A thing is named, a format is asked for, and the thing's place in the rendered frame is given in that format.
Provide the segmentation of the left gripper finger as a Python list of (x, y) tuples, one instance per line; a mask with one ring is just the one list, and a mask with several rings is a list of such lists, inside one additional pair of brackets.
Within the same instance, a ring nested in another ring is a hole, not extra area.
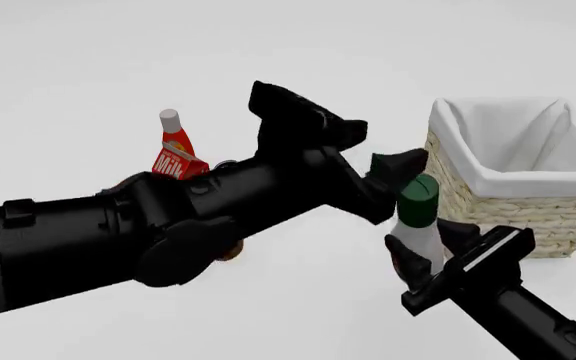
[(380, 191), (398, 194), (426, 168), (428, 152), (412, 149), (393, 155), (373, 153), (365, 180)]

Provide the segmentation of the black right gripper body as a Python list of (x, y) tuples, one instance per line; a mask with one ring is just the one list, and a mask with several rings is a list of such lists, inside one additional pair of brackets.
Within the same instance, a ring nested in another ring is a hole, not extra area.
[(493, 227), (481, 233), (470, 251), (451, 257), (443, 269), (419, 291), (408, 290), (401, 297), (402, 305), (416, 316), (451, 298), (468, 287), (491, 287), (510, 276), (519, 261), (535, 249), (534, 232), (530, 228)]

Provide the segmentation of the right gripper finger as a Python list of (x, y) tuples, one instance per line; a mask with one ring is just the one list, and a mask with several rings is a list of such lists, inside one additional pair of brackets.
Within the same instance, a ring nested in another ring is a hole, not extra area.
[(475, 247), (481, 236), (476, 224), (437, 219), (441, 242), (453, 257), (460, 257)]
[(422, 290), (433, 278), (431, 261), (411, 251), (396, 236), (386, 235), (384, 242), (399, 278), (410, 291)]

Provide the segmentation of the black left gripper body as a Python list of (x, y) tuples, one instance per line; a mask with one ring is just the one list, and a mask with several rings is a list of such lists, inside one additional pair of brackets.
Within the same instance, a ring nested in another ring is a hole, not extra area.
[(322, 188), (325, 202), (336, 209), (357, 215), (370, 224), (387, 221), (394, 213), (394, 201), (380, 197), (378, 189), (369, 185), (336, 149), (321, 148), (324, 155)]

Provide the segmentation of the white green-capped salad dressing bottle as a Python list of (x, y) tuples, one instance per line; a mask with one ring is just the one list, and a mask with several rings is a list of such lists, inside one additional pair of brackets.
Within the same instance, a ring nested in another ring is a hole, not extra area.
[(438, 230), (439, 184), (432, 176), (416, 176), (397, 200), (397, 221), (385, 239), (390, 251), (399, 244), (429, 260), (430, 275), (443, 269), (443, 245)]

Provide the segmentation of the woven wicker basket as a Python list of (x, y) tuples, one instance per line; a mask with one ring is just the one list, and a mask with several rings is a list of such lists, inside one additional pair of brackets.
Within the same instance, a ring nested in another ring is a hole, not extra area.
[(478, 197), (441, 154), (440, 141), (430, 130), (425, 147), (428, 173), (440, 184), (441, 218), (476, 224), (483, 230), (497, 225), (528, 227), (535, 233), (535, 258), (569, 257), (576, 250), (576, 197)]

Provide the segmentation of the white cloth basket liner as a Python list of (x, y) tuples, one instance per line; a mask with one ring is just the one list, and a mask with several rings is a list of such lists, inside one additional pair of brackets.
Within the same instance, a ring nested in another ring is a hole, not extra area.
[(564, 98), (439, 98), (429, 128), (478, 197), (576, 197), (576, 106)]

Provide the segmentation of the brown round object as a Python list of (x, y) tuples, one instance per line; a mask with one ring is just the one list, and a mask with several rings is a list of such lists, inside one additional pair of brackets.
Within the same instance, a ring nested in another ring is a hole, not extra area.
[(236, 244), (233, 245), (231, 249), (226, 251), (225, 254), (223, 254), (217, 260), (222, 262), (233, 260), (234, 258), (238, 257), (239, 254), (241, 254), (243, 248), (244, 248), (244, 241), (240, 240), (236, 242)]

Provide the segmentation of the red milk carton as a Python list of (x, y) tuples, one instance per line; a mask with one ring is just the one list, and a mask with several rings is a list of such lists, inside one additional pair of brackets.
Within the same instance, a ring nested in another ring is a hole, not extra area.
[(163, 142), (153, 167), (153, 173), (170, 176), (177, 180), (190, 179), (208, 173), (209, 165), (180, 149), (175, 148), (170, 143)]

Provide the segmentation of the red ketchup bottle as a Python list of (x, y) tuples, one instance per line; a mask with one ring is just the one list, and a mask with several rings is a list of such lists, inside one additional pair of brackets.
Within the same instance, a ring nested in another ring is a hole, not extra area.
[(192, 143), (181, 126), (179, 113), (174, 109), (165, 109), (159, 113), (159, 119), (163, 128), (162, 141), (169, 143), (175, 149), (194, 156)]

